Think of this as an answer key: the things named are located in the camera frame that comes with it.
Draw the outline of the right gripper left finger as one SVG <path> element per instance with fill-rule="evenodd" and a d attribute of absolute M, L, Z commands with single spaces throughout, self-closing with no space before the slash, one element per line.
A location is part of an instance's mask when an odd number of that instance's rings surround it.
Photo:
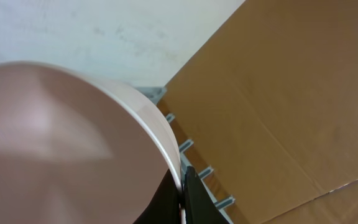
<path fill-rule="evenodd" d="M 150 203 L 134 224 L 180 224 L 180 194 L 167 170 Z"/>

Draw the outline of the pink white bowl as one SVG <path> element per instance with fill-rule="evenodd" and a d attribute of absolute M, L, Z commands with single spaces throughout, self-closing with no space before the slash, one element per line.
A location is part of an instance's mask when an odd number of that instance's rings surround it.
<path fill-rule="evenodd" d="M 164 178 L 181 194 L 178 145 L 143 93 L 30 62 L 0 65 L 0 223 L 133 223 Z"/>

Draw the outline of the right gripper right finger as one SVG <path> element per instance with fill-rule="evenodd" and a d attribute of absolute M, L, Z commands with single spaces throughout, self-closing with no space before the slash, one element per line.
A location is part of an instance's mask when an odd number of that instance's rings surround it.
<path fill-rule="evenodd" d="M 195 168 L 186 168 L 184 187 L 187 224 L 229 224 L 208 195 Z"/>

